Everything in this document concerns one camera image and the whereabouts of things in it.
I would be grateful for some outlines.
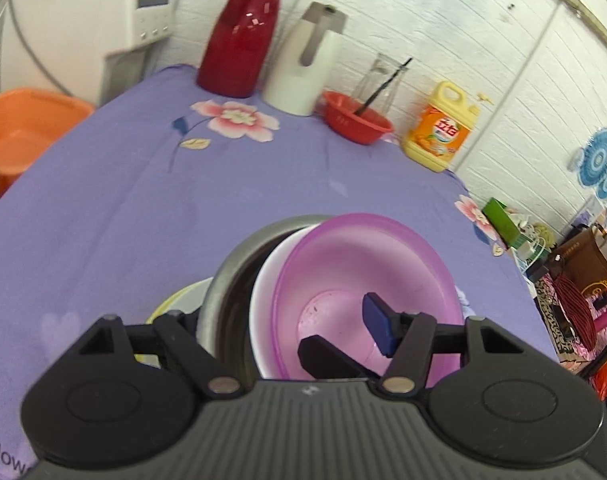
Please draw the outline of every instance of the purple tablecloth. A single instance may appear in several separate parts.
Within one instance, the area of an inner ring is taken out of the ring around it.
[[[172,121],[213,99],[171,67],[80,124],[0,200],[0,478],[34,456],[20,426],[30,384],[99,316],[143,322],[179,288],[212,276],[252,232],[301,214],[375,212],[437,250],[472,309],[551,358],[555,352],[507,254],[493,256],[456,207],[465,187],[392,144],[359,146],[318,117],[279,120],[272,142],[200,123],[179,148]]]

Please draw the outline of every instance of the small red bowl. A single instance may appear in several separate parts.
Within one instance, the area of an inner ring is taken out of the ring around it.
[[[326,100],[324,113],[326,123],[348,140],[359,144],[372,144],[383,134],[389,134],[394,130],[391,121],[371,108],[367,108],[362,115],[356,116],[355,111],[361,103],[346,94],[326,91],[323,96]]]

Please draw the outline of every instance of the white thermos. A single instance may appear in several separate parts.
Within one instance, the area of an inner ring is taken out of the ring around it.
[[[347,15],[313,2],[283,42],[261,96],[292,115],[314,110],[337,60]]]

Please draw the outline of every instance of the black stick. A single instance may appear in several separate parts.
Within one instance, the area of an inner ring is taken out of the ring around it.
[[[404,68],[405,66],[408,66],[408,63],[410,63],[410,61],[412,61],[412,58],[411,58],[411,57],[408,57],[408,60],[407,60],[407,61],[406,61],[404,64],[399,65],[399,68],[396,70],[396,72],[395,72],[394,74],[392,74],[392,75],[391,75],[391,76],[388,78],[388,81],[386,81],[386,82],[385,82],[385,83],[383,83],[381,86],[379,86],[379,88],[378,88],[378,89],[376,89],[376,90],[375,90],[375,92],[374,92],[374,93],[373,93],[373,94],[372,94],[372,95],[371,95],[371,96],[370,96],[368,99],[366,99],[366,100],[365,100],[365,103],[363,103],[363,104],[362,104],[362,105],[361,105],[361,106],[360,106],[360,107],[357,109],[357,111],[355,112],[355,115],[356,115],[356,116],[360,116],[360,115],[361,115],[363,112],[365,112],[365,109],[366,109],[366,108],[368,108],[368,107],[369,107],[369,106],[370,106],[370,105],[373,103],[373,101],[374,101],[375,99],[377,99],[377,97],[379,96],[379,94],[380,94],[381,92],[383,92],[383,91],[386,89],[386,87],[387,87],[387,86],[388,86],[390,83],[392,83],[392,80],[393,80],[394,78],[396,78],[396,77],[399,75],[399,72],[401,72],[401,69],[402,69],[402,68]]]

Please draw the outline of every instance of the red yarn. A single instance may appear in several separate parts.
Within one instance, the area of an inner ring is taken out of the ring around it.
[[[577,330],[581,344],[588,350],[594,349],[597,344],[597,330],[586,298],[563,274],[560,274],[553,282],[559,302]]]

